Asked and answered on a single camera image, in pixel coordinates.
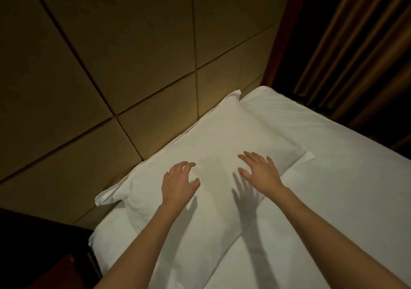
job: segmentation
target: forearm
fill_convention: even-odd
[[[399,278],[302,203],[288,188],[277,205],[331,288],[408,288]]]
[[[124,251],[96,289],[145,289],[176,215],[163,206]]]

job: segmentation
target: curtain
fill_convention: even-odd
[[[411,158],[411,0],[341,0],[293,91]]]

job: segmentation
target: right hand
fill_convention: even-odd
[[[281,182],[280,175],[273,160],[267,156],[267,161],[265,161],[259,154],[245,151],[244,155],[239,155],[238,157],[251,168],[251,174],[247,170],[239,168],[238,172],[240,175],[256,190],[271,199],[274,203],[277,203],[279,196],[286,187]]]

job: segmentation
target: wooden frame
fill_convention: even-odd
[[[267,68],[261,82],[262,86],[271,86],[280,66],[281,59],[290,39],[291,32],[300,13],[304,0],[287,0],[284,14],[281,18],[280,27],[275,37],[274,45],[268,59]]]

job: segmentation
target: pillowcase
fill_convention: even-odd
[[[312,154],[244,110],[236,91],[184,134],[120,183],[100,193],[97,205],[123,200],[130,223],[140,232],[162,203],[163,175],[175,163],[195,162],[189,181],[200,178],[196,195],[173,224],[150,287],[203,288],[219,261],[252,219],[263,195],[241,185],[237,167],[249,167],[237,155],[254,151],[270,156],[280,175]]]

